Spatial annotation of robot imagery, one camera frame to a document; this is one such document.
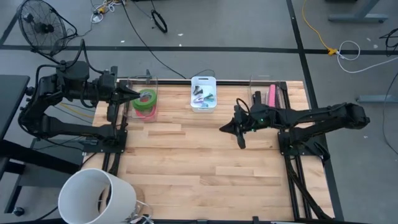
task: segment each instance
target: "black fan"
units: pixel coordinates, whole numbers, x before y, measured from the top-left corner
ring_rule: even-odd
[[[77,36],[76,27],[42,0],[25,0],[18,15],[19,28],[32,51],[53,62],[58,63],[52,57],[66,48],[67,40]],[[67,35],[64,21],[74,28],[73,34]]]

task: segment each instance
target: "green tape roll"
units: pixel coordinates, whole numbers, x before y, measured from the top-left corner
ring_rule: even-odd
[[[156,104],[157,96],[155,90],[145,89],[141,90],[139,93],[142,94],[142,96],[132,101],[132,106],[136,110],[147,110]]]

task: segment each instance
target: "electric fan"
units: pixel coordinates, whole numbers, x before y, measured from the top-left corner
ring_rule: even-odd
[[[53,56],[66,48],[68,39],[77,36],[76,27],[42,0],[25,0],[18,15],[19,28],[32,51],[55,63]],[[67,34],[64,21],[74,28],[73,34]]]

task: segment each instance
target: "wooden tabletop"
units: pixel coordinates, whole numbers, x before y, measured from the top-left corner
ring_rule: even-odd
[[[308,109],[303,83],[287,82],[287,86],[291,108]],[[247,133],[247,148],[240,149],[235,136],[218,128],[231,121],[237,97],[249,102],[248,87],[217,86],[217,94],[214,113],[194,113],[190,86],[159,85],[157,122],[128,120],[118,177],[131,183],[138,199],[152,206],[155,219],[293,220],[278,130]],[[94,126],[108,123],[106,107],[98,104]],[[95,155],[84,169],[100,169],[103,157]],[[308,191],[333,217],[321,160],[302,156],[302,164]]]

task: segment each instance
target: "concrete floor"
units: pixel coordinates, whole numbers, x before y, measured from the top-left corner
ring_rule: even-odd
[[[3,32],[14,16],[21,1],[3,0],[6,7],[0,8],[0,32]],[[77,26],[83,34],[90,28],[89,0],[47,0],[59,13]],[[297,24],[305,49],[322,49],[317,35],[301,18],[303,0],[293,0]],[[374,13],[386,13],[390,19],[383,24],[337,24],[328,22],[330,13],[354,12],[366,1],[357,3],[333,3],[308,0],[306,16],[322,34],[325,42],[337,48],[344,40],[357,42],[362,49],[384,50],[384,40],[378,37],[397,28],[398,2],[381,1]],[[151,10],[150,2],[137,3],[143,10]],[[162,34],[152,29],[149,20],[135,5],[127,6],[130,18],[142,38],[150,46],[159,47],[274,47],[296,49],[290,16],[285,1],[273,0],[157,0],[157,10],[169,26],[169,33]],[[93,26],[86,37],[88,46],[142,46],[132,31],[121,7],[108,13],[104,20]],[[79,39],[70,42],[78,45]],[[5,45],[27,45],[16,24]],[[70,60],[75,51],[63,51],[57,59]],[[303,80],[304,75],[298,54],[259,52],[155,52],[156,56],[178,72],[192,76],[204,69],[213,69],[217,79],[247,80],[251,75],[270,75],[273,80]],[[145,69],[159,78],[178,78],[163,67],[149,52],[145,51],[99,51],[88,52],[90,62],[98,69],[119,67],[119,76],[142,75]],[[48,63],[45,58],[25,50],[0,50],[0,73],[29,75],[34,77],[37,66]],[[398,72],[396,62],[370,69],[363,73],[348,74],[338,66],[336,57],[306,54],[310,74],[319,106],[344,101],[354,102],[359,95],[385,94],[393,76]],[[383,55],[362,55],[355,62],[343,62],[349,70],[359,70],[374,63],[385,61]],[[52,71],[44,70],[42,75]],[[398,94],[395,84],[392,94]],[[398,207],[398,156],[384,142],[382,136],[382,105],[362,105],[371,123],[359,131],[339,130],[327,134],[336,184],[346,221],[366,223],[395,223]],[[398,149],[396,105],[386,107],[386,134],[391,144]],[[63,121],[81,123],[69,115],[51,110]],[[32,137],[19,129],[13,121],[6,139],[29,146]],[[7,174],[0,182],[0,211],[5,206],[16,176]],[[33,220],[47,213],[57,204],[58,188],[23,188],[17,202],[27,209],[23,217],[0,213],[0,222]],[[55,212],[50,217],[59,217]]]

